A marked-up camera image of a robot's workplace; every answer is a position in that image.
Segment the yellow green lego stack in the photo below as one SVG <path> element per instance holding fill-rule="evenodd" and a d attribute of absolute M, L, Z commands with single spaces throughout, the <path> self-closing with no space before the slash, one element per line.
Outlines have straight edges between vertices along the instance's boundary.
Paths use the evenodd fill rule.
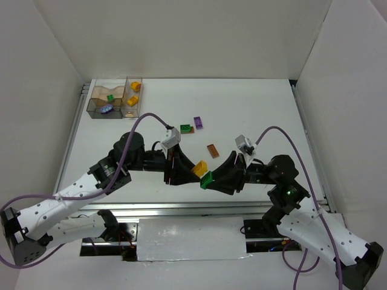
<path fill-rule="evenodd" d="M 207 173 L 207 171 L 208 171 L 208 167 L 205 161 L 200 161 L 191 170 L 191 172 L 198 177 L 202 177 L 205 173 Z"/>

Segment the green curved lego brick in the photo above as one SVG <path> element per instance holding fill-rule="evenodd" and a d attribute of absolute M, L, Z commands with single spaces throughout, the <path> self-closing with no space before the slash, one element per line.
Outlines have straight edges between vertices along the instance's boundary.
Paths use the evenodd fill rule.
<path fill-rule="evenodd" d="M 202 178 L 201 178 L 201 181 L 200 181 L 200 187 L 205 190 L 207 189 L 207 186 L 209 184 L 213 183 L 213 174 L 212 174 L 212 171 L 208 171 Z"/>

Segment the yellow lego brick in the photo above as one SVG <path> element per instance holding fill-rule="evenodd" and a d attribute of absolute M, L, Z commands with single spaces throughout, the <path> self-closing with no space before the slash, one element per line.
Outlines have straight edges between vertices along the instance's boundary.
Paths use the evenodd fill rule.
<path fill-rule="evenodd" d="M 130 107 L 135 106 L 139 101 L 139 97 L 137 95 L 133 95 L 132 97 L 128 98 L 127 104 Z"/>

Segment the purple round lego piece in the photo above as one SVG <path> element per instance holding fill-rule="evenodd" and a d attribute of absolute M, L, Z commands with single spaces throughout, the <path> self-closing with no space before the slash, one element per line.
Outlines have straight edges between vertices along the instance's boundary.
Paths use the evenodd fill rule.
<path fill-rule="evenodd" d="M 105 115 L 105 114 L 109 114 L 111 112 L 114 111 L 114 107 L 112 104 L 107 104 L 107 105 L 104 105 L 100 108 L 100 113 Z"/>

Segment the orange lego brick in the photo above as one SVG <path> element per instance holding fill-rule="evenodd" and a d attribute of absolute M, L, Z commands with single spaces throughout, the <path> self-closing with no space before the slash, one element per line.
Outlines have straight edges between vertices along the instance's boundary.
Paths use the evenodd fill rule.
<path fill-rule="evenodd" d="M 141 90 L 141 83 L 140 82 L 131 82 L 130 83 L 130 88 L 134 92 L 139 92 Z"/>

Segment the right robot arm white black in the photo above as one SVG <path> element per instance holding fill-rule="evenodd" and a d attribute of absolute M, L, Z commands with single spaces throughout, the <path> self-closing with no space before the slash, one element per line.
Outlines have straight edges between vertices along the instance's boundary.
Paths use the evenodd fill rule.
<path fill-rule="evenodd" d="M 232 152 L 201 178 L 200 186 L 233 195 L 245 184 L 272 185 L 268 191 L 272 207 L 262 218 L 266 229 L 297 241 L 332 267 L 340 266 L 336 276 L 348 289 L 363 289 L 380 265 L 383 248 L 357 237 L 315 205 L 311 192 L 295 180 L 298 174 L 288 155 L 277 155 L 268 164 L 247 164 L 243 154 Z"/>

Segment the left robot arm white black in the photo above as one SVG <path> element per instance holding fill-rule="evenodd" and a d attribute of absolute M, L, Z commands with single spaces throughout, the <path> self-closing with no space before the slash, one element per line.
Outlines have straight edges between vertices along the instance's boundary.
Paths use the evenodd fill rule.
<path fill-rule="evenodd" d="M 17 210 L 8 205 L 2 209 L 1 225 L 13 257 L 10 267 L 32 267 L 48 249 L 76 239 L 118 236 L 120 225 L 110 210 L 90 216 L 73 214 L 130 183 L 131 171 L 162 172 L 167 185 L 199 182 L 206 169 L 187 159 L 179 142 L 180 136 L 168 130 L 160 150 L 146 150 L 141 134 L 127 132 L 108 156 L 68 187 L 31 207 Z"/>

